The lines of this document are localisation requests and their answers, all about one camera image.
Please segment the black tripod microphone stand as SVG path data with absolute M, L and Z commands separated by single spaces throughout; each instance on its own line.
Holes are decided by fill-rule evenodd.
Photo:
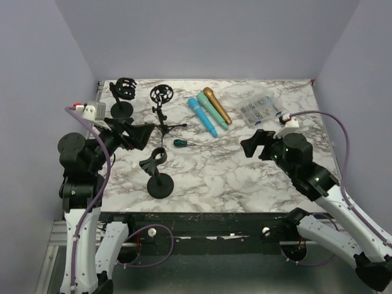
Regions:
M 164 137 L 174 128 L 176 127 L 187 127 L 187 124 L 175 124 L 175 125 L 167 125 L 165 121 L 167 120 L 167 116 L 162 112 L 163 104 L 171 101 L 174 95 L 174 90 L 171 86 L 166 84 L 159 84 L 151 90 L 149 96 L 150 99 L 156 104 L 155 107 L 152 107 L 152 112 L 157 114 L 159 125 L 156 127 L 161 132 L 161 146 L 163 146 Z

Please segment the black round base stand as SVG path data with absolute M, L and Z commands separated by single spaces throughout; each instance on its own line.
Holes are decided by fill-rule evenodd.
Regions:
M 109 90 L 116 103 L 111 107 L 110 114 L 113 118 L 129 118 L 134 112 L 130 101 L 135 98 L 137 83 L 132 78 L 122 77 L 116 83 L 109 83 Z

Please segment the black clip microphone stand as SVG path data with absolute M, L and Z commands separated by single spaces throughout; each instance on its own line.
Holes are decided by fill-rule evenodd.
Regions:
M 158 166 L 167 160 L 165 148 L 155 148 L 150 157 L 139 162 L 141 169 L 150 176 L 147 182 L 147 191 L 152 198 L 163 199 L 168 197 L 174 189 L 171 176 L 161 173 Z

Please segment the blue microphone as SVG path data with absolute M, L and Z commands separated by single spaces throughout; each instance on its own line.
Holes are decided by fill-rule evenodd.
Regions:
M 205 115 L 205 112 L 202 110 L 199 102 L 196 100 L 194 97 L 190 97 L 187 100 L 187 104 L 190 107 L 190 109 L 198 116 L 199 120 L 203 124 L 203 126 L 206 128 L 206 130 L 214 137 L 217 137 L 217 132 L 212 125 L 211 121 L 209 118 Z

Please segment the mint green microphone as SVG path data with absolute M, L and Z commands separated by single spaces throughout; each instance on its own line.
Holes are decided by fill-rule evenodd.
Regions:
M 219 114 L 208 98 L 202 92 L 198 93 L 196 98 L 198 103 L 210 114 L 213 120 L 215 120 L 215 122 L 221 126 L 223 130 L 228 130 L 228 125 L 224 118 Z

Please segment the gold microphone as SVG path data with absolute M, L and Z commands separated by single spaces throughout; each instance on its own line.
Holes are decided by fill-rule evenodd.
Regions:
M 221 115 L 221 117 L 223 117 L 226 124 L 230 126 L 232 124 L 232 119 L 230 118 L 230 116 L 226 112 L 225 108 L 218 101 L 217 97 L 215 96 L 214 91 L 209 87 L 205 87 L 203 89 L 203 93 L 208 98 L 210 103 L 214 106 L 214 108 L 217 110 L 217 112 Z

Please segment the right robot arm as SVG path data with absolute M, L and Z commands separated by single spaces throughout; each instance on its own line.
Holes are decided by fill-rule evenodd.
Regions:
M 241 146 L 246 157 L 252 157 L 262 146 L 259 159 L 273 161 L 299 193 L 333 216 L 345 230 L 334 230 L 296 208 L 282 224 L 287 239 L 311 239 L 345 260 L 371 289 L 382 292 L 387 288 L 391 282 L 391 235 L 342 193 L 342 184 L 329 170 L 313 161 L 313 147 L 304 135 L 290 133 L 277 138 L 273 131 L 259 129 L 241 141 Z

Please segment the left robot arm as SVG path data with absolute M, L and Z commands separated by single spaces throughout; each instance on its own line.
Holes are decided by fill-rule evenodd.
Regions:
M 58 143 L 59 161 L 64 169 L 59 188 L 67 226 L 67 251 L 60 293 L 113 293 L 111 274 L 120 242 L 135 237 L 135 225 L 123 220 L 113 222 L 115 231 L 96 246 L 96 230 L 102 196 L 110 173 L 111 156 L 118 148 L 143 150 L 148 144 L 154 124 L 133 125 L 132 118 L 105 118 L 87 139 L 69 133 Z

